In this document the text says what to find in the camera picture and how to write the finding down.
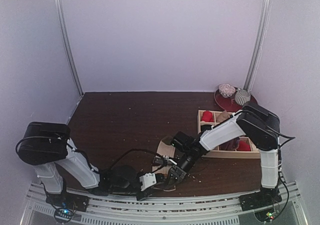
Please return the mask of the beige striped long sock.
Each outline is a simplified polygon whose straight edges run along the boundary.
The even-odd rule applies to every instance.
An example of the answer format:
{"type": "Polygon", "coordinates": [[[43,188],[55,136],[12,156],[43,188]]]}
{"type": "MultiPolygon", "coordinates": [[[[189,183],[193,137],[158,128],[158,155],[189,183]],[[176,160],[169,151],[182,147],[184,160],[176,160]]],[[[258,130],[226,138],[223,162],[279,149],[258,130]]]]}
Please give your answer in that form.
{"type": "Polygon", "coordinates": [[[173,137],[170,135],[162,138],[158,144],[156,155],[152,160],[152,172],[155,174],[163,175],[166,180],[170,168],[172,167],[175,157],[176,148],[172,145],[173,137]]]}

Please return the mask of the black sock white stripes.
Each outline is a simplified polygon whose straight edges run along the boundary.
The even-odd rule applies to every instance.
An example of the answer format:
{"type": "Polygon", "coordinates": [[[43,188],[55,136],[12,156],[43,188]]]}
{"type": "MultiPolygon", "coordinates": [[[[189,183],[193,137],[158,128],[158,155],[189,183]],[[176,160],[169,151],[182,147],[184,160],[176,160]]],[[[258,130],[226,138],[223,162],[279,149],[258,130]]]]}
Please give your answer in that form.
{"type": "Polygon", "coordinates": [[[200,131],[207,131],[207,130],[211,130],[212,129],[212,125],[211,124],[204,124],[200,126],[200,131]]]}

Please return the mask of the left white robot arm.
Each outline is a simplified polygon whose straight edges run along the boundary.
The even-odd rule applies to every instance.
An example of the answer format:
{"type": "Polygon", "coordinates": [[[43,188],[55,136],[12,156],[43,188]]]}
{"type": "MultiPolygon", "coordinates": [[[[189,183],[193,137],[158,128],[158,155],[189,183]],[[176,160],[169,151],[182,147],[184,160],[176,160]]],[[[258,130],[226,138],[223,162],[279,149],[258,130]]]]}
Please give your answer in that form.
{"type": "Polygon", "coordinates": [[[96,196],[134,195],[138,201],[149,197],[154,187],[164,182],[161,173],[137,172],[130,165],[99,169],[92,165],[85,151],[78,149],[64,123],[30,122],[15,152],[26,164],[33,166],[42,182],[47,201],[67,207],[72,196],[66,180],[59,174],[63,167],[89,193],[96,196]]]}

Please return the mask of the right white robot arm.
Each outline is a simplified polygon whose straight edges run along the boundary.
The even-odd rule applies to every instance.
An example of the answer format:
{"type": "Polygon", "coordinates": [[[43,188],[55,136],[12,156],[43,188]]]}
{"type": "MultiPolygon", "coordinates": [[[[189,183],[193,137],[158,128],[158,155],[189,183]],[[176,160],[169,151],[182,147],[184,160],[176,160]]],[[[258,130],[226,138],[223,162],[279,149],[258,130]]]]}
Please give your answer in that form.
{"type": "Polygon", "coordinates": [[[247,102],[242,109],[229,114],[222,122],[204,123],[196,137],[178,132],[170,144],[182,152],[182,157],[172,165],[166,184],[175,186],[191,170],[197,160],[211,153],[219,157],[260,157],[261,189],[256,195],[259,205],[268,205],[275,197],[278,185],[279,117],[262,106],[247,102]]]}

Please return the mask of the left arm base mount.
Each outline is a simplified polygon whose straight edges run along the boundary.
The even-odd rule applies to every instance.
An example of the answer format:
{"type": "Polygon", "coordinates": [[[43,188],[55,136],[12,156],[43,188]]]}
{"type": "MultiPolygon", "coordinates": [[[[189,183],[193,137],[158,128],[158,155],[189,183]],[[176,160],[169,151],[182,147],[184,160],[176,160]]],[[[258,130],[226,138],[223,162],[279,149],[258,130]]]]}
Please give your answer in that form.
{"type": "Polygon", "coordinates": [[[53,209],[53,218],[60,224],[69,223],[76,215],[76,212],[86,212],[89,205],[89,197],[73,193],[48,194],[46,203],[53,209]]]}

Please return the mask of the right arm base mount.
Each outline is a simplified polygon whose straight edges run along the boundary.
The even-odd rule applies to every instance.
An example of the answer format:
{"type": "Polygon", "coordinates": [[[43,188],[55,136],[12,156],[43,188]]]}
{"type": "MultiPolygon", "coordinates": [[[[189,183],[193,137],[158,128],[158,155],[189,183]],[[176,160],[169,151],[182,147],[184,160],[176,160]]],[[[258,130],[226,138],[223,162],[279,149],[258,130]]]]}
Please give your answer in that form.
{"type": "Polygon", "coordinates": [[[241,195],[239,203],[242,211],[255,210],[254,216],[259,222],[271,222],[277,216],[276,205],[282,201],[280,194],[264,193],[262,191],[241,195]]]}

